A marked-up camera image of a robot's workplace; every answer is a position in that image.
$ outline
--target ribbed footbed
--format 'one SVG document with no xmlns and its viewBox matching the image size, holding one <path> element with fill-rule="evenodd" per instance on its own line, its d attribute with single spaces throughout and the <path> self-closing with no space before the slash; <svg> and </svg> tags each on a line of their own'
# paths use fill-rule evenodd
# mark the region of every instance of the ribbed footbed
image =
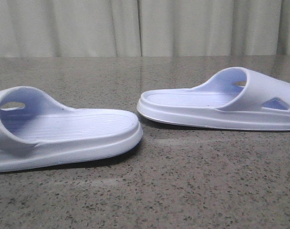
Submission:
<svg viewBox="0 0 290 229">
<path fill-rule="evenodd" d="M 38 116 L 30 120 L 7 119 L 2 120 L 2 123 L 11 133 L 25 140 L 75 140 L 109 136 L 132 125 L 131 120 L 122 115 Z"/>
<path fill-rule="evenodd" d="M 193 94 L 150 94 L 147 100 L 168 106 L 208 107 L 222 106 L 233 100 L 239 93 L 193 93 Z"/>
</svg>

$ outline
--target white curtain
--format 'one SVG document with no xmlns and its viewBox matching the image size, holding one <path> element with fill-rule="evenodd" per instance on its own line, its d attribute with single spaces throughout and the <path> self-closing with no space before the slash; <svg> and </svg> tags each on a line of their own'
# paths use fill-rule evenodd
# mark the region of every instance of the white curtain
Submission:
<svg viewBox="0 0 290 229">
<path fill-rule="evenodd" d="M 0 57 L 290 54 L 290 0 L 0 0 Z"/>
</svg>

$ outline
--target speckled granite surface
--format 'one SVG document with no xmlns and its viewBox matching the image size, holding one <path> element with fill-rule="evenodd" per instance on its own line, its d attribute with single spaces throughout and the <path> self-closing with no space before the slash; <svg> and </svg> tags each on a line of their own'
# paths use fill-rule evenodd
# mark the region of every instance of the speckled granite surface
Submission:
<svg viewBox="0 0 290 229">
<path fill-rule="evenodd" d="M 30 85 L 67 106 L 137 113 L 141 92 L 230 66 L 290 82 L 290 56 L 0 58 L 0 90 Z M 0 174 L 0 229 L 290 229 L 290 132 L 140 120 L 143 140 L 125 155 Z"/>
</svg>

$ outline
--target slide sandal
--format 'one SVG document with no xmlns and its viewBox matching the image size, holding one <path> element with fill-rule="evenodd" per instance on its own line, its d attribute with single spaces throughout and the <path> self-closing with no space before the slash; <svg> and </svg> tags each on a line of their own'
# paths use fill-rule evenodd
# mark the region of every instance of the slide sandal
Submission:
<svg viewBox="0 0 290 229">
<path fill-rule="evenodd" d="M 241 67 L 190 89 L 142 93 L 137 110 L 153 121 L 205 128 L 290 130 L 290 83 Z"/>
<path fill-rule="evenodd" d="M 4 108 L 10 102 L 25 106 Z M 0 172 L 113 157 L 142 134 L 129 111 L 74 109 L 34 87 L 0 91 Z"/>
</svg>

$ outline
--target white slide sandal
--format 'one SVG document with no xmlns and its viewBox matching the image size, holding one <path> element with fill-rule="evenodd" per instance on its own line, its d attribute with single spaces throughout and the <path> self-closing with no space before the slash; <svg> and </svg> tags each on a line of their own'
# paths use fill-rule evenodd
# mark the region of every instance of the white slide sandal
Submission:
<svg viewBox="0 0 290 229">
<path fill-rule="evenodd" d="M 290 83 L 232 67 L 194 88 L 144 92 L 137 110 L 150 120 L 173 125 L 289 131 Z"/>
<path fill-rule="evenodd" d="M 25 106 L 3 108 L 10 102 Z M 129 111 L 74 109 L 33 87 L 0 91 L 0 172 L 117 156 L 142 134 Z"/>
</svg>

